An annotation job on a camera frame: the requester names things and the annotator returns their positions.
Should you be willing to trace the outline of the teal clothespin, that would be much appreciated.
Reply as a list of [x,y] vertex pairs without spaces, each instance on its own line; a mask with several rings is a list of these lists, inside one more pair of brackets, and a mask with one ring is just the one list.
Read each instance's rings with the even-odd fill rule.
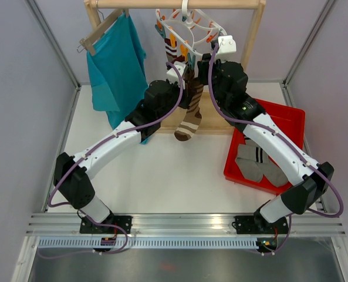
[[196,66],[196,55],[193,53],[187,54],[187,64],[190,70],[194,71]]

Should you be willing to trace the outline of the beige sock maroon striped cuff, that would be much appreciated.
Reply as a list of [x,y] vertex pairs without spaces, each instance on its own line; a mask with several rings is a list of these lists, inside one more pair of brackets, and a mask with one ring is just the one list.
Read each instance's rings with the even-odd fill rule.
[[165,38],[164,47],[167,60],[173,62],[177,58],[177,41],[171,41],[170,38]]

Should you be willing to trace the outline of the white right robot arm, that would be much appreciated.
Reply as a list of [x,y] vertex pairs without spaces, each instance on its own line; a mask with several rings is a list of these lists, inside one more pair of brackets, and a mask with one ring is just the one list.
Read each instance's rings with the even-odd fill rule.
[[303,214],[334,186],[333,166],[304,153],[280,130],[265,108],[246,92],[247,75],[241,64],[203,55],[197,63],[200,82],[209,87],[216,111],[244,136],[255,142],[282,169],[291,187],[254,213],[254,226],[269,231],[291,214]]

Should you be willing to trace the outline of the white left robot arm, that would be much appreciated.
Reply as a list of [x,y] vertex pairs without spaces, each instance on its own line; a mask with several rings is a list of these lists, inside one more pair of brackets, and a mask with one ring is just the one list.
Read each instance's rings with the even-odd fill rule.
[[122,152],[155,134],[182,102],[184,92],[183,79],[151,82],[144,99],[109,135],[76,155],[61,153],[57,157],[53,192],[60,192],[65,203],[83,212],[85,222],[99,232],[115,229],[114,214],[96,196],[92,178]]

